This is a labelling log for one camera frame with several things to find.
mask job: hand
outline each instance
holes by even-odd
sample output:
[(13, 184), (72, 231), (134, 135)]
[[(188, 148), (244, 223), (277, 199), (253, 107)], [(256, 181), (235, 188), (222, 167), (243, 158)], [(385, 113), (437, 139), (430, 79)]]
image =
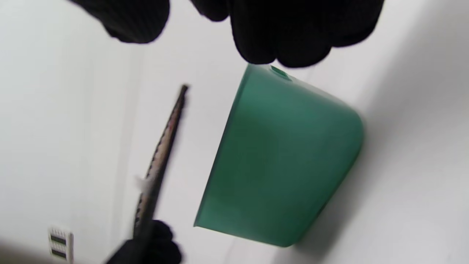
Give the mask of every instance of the hand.
[(213, 21), (230, 16), (241, 56), (305, 67), (331, 47), (358, 43), (373, 31), (384, 0), (191, 0)]

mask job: wall outlet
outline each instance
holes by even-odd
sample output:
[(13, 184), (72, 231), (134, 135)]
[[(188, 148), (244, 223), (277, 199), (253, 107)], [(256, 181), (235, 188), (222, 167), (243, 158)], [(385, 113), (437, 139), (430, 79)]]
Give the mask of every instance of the wall outlet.
[(73, 264), (73, 234), (57, 227), (49, 228), (49, 248), (55, 260)]

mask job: green plastic container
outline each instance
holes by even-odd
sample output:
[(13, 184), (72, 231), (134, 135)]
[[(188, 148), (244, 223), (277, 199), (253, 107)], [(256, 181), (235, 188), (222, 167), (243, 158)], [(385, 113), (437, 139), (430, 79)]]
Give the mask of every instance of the green plastic container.
[(272, 66), (248, 65), (194, 225), (290, 246), (362, 141), (361, 119), (346, 104)]

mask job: black knit glove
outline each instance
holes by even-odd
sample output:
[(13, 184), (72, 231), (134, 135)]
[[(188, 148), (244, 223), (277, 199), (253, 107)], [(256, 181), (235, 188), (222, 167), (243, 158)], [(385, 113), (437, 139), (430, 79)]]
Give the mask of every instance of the black knit glove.
[(153, 220), (153, 234), (144, 249), (141, 262), (132, 259), (133, 252), (140, 247), (136, 241), (127, 240), (106, 264), (179, 264), (182, 260), (179, 247), (173, 242), (173, 233), (169, 227), (158, 220)]
[[(147, 43), (163, 30), (168, 0), (72, 0), (124, 42)], [(384, 0), (191, 0), (213, 21), (230, 16), (241, 56), (250, 63), (278, 59), (305, 67), (324, 59), (331, 47), (364, 40), (378, 21)]]
[(288, 67), (313, 65), (331, 47), (364, 40), (384, 0), (191, 0), (213, 21), (231, 18), (234, 41), (250, 63), (278, 59)]

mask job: black glove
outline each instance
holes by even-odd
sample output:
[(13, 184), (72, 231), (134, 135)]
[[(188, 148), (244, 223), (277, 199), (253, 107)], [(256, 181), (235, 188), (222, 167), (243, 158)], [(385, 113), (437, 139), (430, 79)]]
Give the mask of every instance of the black glove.
[(231, 18), (234, 41), (250, 63), (278, 59), (288, 67), (313, 65), (331, 47), (364, 40), (384, 0), (191, 0), (213, 21)]
[[(124, 42), (147, 43), (163, 30), (168, 0), (72, 0)], [(378, 21), (384, 0), (191, 0), (213, 21), (231, 18), (234, 41), (250, 63), (278, 59), (305, 67), (331, 47), (364, 40)]]
[(153, 220), (153, 234), (148, 246), (144, 249), (141, 262), (132, 259), (133, 252), (141, 245), (135, 240), (127, 240), (106, 264), (179, 264), (182, 260), (178, 246), (173, 242), (173, 233), (169, 227)]

